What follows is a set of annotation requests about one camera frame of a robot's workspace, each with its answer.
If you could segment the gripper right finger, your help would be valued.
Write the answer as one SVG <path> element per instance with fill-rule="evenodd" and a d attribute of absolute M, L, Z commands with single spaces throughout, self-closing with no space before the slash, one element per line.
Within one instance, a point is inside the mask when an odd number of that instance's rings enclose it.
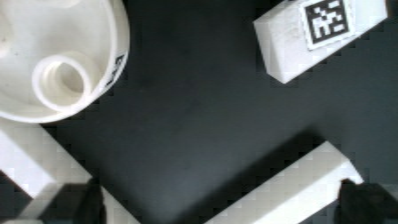
<path fill-rule="evenodd" d="M 340 181 L 337 224 L 398 224 L 398 184 Z"/>

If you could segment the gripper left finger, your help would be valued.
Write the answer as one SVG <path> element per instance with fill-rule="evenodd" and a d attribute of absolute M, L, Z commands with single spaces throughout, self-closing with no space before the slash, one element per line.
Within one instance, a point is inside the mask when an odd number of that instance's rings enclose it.
<path fill-rule="evenodd" d="M 67 184 L 60 191 L 56 218 L 60 224 L 104 224 L 104 204 L 95 180 Z"/>

